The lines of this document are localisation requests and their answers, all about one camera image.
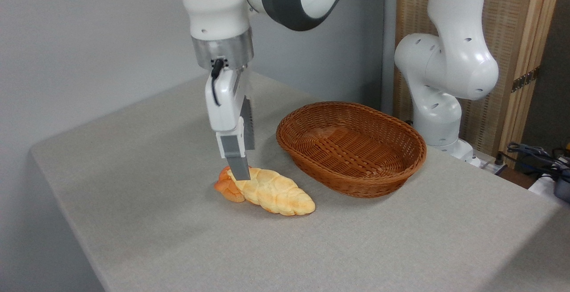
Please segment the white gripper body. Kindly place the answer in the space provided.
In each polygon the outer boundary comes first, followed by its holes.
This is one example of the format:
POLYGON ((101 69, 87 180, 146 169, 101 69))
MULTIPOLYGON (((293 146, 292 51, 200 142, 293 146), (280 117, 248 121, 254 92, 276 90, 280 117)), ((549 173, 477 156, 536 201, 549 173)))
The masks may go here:
POLYGON ((251 70, 213 64, 205 86, 208 119, 214 132, 236 128, 244 97, 251 100, 251 70))

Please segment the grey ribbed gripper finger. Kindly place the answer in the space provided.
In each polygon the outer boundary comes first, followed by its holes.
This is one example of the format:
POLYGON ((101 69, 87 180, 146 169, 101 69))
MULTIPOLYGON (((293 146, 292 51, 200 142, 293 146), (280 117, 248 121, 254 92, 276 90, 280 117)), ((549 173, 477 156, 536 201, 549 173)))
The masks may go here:
POLYGON ((245 150, 254 150, 255 149, 254 120, 252 117, 251 101, 247 97, 244 97, 244 102, 242 104, 240 115, 244 119, 245 150))
POLYGON ((220 155, 227 160, 234 178, 250 180, 250 167, 245 146, 244 119, 238 118, 236 128, 216 132, 220 155))

